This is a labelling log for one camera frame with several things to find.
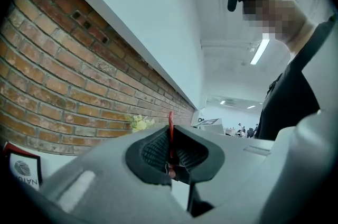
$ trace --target red strap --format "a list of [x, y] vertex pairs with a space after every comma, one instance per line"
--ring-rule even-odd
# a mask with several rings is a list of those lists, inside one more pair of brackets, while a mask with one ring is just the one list
[[[169, 131], [170, 131], [170, 142], [174, 141], [174, 112], [169, 112]], [[170, 150], [170, 157], [174, 158], [174, 150]]]

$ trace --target fluorescent light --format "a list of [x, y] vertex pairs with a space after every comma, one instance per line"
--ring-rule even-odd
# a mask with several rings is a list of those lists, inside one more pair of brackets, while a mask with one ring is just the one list
[[270, 42], [270, 39], [268, 38], [268, 35], [263, 34], [263, 40], [262, 40], [261, 44], [259, 45], [255, 56], [253, 56], [253, 59], [250, 62], [250, 64], [255, 65], [259, 61], [260, 57], [262, 56], [262, 54], [265, 51], [266, 47], [268, 46], [269, 42]]

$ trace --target black shirt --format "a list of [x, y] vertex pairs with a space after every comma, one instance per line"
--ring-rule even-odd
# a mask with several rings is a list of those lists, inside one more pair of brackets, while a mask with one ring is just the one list
[[332, 26], [333, 22], [319, 24], [284, 73], [269, 86], [255, 134], [259, 139], [274, 141], [281, 129], [296, 126], [301, 119], [319, 110], [302, 70], [322, 46]]

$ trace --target person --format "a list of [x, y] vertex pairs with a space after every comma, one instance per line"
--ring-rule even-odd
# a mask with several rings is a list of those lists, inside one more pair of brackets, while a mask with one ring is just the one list
[[278, 132], [319, 110], [319, 105], [302, 69], [328, 37], [333, 22], [313, 23], [297, 0], [243, 1], [243, 15], [249, 24], [282, 42], [290, 52], [283, 73], [272, 82], [263, 104], [256, 136], [274, 141]]
[[258, 130], [258, 124], [256, 124], [256, 128], [255, 128], [255, 130], [253, 131], [253, 136], [254, 136], [254, 137], [257, 137], [257, 136], [256, 136], [257, 130]]
[[250, 127], [249, 130], [248, 130], [248, 133], [247, 133], [247, 137], [251, 138], [253, 136], [254, 136], [254, 130]]

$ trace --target logo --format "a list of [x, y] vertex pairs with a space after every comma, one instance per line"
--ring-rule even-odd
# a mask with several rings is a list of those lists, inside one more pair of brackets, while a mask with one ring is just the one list
[[23, 176], [31, 176], [30, 167], [23, 161], [19, 160], [15, 163], [14, 168]]

